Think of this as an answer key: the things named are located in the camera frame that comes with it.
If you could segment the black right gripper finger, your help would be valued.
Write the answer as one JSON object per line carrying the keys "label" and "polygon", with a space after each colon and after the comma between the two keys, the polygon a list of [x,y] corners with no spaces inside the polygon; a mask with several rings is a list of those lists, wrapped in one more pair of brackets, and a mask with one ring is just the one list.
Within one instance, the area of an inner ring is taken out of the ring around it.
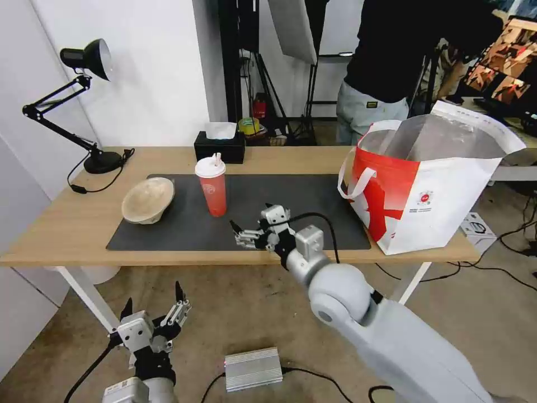
{"label": "black right gripper finger", "polygon": [[267,239],[263,236],[235,236],[235,242],[238,246],[248,250],[266,250],[267,247]]}
{"label": "black right gripper finger", "polygon": [[265,232],[262,229],[257,230],[250,230],[250,229],[242,229],[234,220],[229,221],[231,228],[234,232],[235,238],[238,240],[257,240],[262,235],[265,234]]}

